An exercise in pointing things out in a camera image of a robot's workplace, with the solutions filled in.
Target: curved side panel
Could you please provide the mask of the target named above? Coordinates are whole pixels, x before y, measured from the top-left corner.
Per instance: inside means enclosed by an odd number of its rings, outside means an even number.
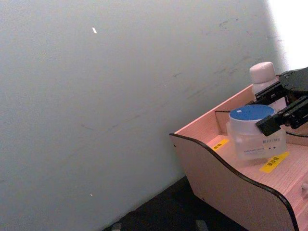
[[[298,231],[293,209],[278,191],[232,168],[206,144],[170,134],[194,194],[249,231]]]

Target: clear plastic jar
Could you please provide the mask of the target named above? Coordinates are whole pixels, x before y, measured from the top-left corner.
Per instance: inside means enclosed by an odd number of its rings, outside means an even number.
[[[240,159],[272,157],[286,151],[283,129],[265,136],[256,126],[256,122],[273,114],[274,109],[265,105],[247,105],[230,112],[228,136]]]

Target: wooden tray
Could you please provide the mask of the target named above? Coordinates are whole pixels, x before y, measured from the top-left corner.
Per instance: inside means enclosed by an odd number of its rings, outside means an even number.
[[[302,189],[308,182],[308,138],[287,135],[289,155],[270,173],[260,171],[268,159],[239,160],[232,142],[212,149],[228,138],[228,111],[254,99],[251,88],[171,133],[171,140],[200,199],[249,231],[308,231],[308,191]]]

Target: white bottle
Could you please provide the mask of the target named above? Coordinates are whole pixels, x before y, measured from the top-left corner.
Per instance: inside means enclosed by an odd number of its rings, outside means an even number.
[[[259,93],[278,81],[275,75],[274,65],[271,62],[258,63],[252,66],[249,72],[253,83],[252,91],[254,94]],[[286,107],[285,99],[281,98],[269,106],[278,112]]]

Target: yellow label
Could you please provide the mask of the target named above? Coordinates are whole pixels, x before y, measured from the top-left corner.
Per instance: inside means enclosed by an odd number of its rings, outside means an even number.
[[[226,143],[228,143],[229,140],[228,139],[223,139],[222,141],[220,141],[218,144],[216,144],[212,149],[214,151],[217,151],[219,148],[221,148],[223,145],[225,145]]]
[[[289,155],[288,152],[282,153],[280,155],[276,155],[272,157],[268,162],[266,162],[265,165],[260,168],[261,172],[265,173],[270,173],[273,171],[280,163],[282,160],[284,160],[287,156]]]

